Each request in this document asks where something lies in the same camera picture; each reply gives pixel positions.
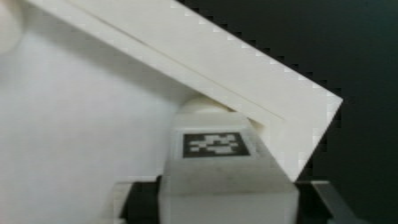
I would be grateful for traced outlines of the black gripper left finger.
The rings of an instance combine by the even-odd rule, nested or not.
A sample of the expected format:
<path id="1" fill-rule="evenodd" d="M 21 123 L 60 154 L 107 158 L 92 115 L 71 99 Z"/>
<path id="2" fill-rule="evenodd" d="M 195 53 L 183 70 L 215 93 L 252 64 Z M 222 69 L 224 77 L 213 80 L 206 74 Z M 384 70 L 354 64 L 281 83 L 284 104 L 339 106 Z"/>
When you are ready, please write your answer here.
<path id="1" fill-rule="evenodd" d="M 124 224 L 160 224 L 160 180 L 133 183 L 128 191 L 126 201 L 119 213 Z"/>

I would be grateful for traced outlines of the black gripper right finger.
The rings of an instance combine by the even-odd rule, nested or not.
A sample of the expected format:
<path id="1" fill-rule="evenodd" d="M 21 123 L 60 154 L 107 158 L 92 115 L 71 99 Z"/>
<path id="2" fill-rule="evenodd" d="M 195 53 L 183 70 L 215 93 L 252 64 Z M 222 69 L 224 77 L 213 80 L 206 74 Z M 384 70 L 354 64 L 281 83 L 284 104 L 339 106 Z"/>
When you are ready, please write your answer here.
<path id="1" fill-rule="evenodd" d="M 323 180 L 295 183 L 298 197 L 297 224 L 362 224 L 343 196 Z"/>

